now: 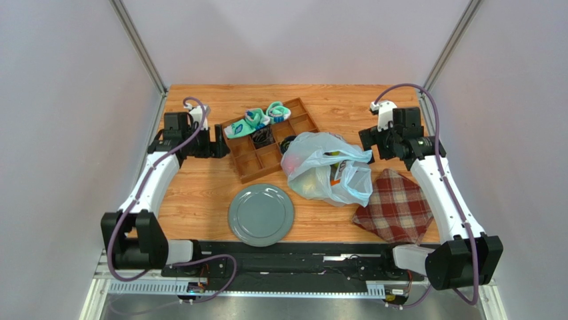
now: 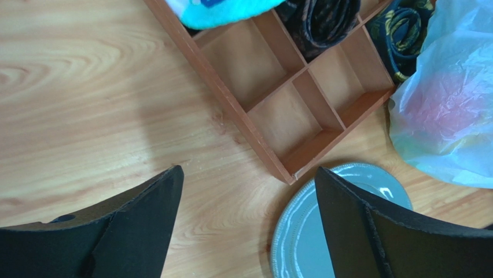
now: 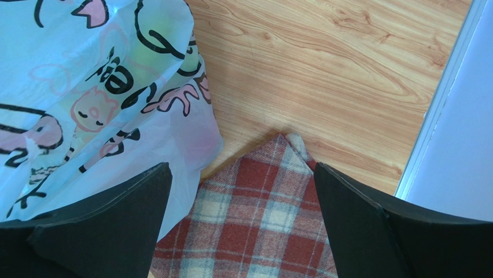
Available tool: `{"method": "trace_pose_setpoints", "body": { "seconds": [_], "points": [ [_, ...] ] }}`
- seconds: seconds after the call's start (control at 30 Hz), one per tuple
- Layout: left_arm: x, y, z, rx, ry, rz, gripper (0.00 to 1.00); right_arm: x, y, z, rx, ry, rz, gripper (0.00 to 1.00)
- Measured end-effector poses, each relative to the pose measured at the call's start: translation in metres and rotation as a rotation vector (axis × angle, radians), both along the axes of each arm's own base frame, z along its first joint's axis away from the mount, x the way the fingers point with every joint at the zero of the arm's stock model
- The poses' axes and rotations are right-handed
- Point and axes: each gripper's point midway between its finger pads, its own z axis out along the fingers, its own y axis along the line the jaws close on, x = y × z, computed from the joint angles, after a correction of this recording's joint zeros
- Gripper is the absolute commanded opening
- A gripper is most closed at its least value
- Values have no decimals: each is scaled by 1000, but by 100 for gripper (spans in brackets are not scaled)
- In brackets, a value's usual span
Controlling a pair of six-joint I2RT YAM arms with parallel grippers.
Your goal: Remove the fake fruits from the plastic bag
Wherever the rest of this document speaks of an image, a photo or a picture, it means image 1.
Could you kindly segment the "light blue plastic bag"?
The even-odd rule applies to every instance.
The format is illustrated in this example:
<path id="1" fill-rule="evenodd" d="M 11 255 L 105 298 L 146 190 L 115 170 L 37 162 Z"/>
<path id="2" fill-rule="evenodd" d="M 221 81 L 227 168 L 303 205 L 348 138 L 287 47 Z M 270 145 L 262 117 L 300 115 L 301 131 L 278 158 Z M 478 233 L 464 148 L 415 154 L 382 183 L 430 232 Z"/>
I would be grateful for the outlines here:
<path id="1" fill-rule="evenodd" d="M 290 142 L 281 158 L 287 185 L 305 199 L 333 206 L 367 206 L 373 184 L 371 150 L 352 145 L 340 135 L 304 132 Z"/>

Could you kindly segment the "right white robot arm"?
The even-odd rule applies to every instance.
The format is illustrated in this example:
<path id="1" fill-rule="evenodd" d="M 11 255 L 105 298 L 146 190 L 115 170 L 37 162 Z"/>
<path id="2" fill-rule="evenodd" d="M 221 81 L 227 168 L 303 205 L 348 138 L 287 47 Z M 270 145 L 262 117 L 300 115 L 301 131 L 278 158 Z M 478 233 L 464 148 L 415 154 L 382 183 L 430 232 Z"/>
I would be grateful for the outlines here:
<path id="1" fill-rule="evenodd" d="M 397 158 L 420 186 L 437 224 L 442 244 L 436 249 L 396 245 L 391 261 L 429 279 L 436 290 L 490 283 L 503 254 L 496 235 L 488 235 L 465 204 L 451 173 L 439 133 L 425 134 L 418 107 L 398 108 L 391 101 L 372 103 L 377 124 L 359 131 L 364 150 L 376 147 L 382 160 Z"/>

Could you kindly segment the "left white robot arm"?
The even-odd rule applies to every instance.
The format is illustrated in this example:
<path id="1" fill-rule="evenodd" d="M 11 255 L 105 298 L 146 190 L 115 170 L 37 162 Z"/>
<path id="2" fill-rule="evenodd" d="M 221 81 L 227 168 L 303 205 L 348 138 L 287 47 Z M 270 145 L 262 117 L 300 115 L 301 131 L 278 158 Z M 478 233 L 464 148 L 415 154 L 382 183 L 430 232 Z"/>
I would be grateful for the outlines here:
<path id="1" fill-rule="evenodd" d="M 196 240 L 168 240 L 158 222 L 165 192 L 184 160 L 222 158 L 229 152 L 220 125 L 210 138 L 209 109 L 170 112 L 147 149 L 145 165 L 134 189 L 114 212 L 104 213 L 101 231 L 114 270 L 162 269 L 200 255 Z"/>

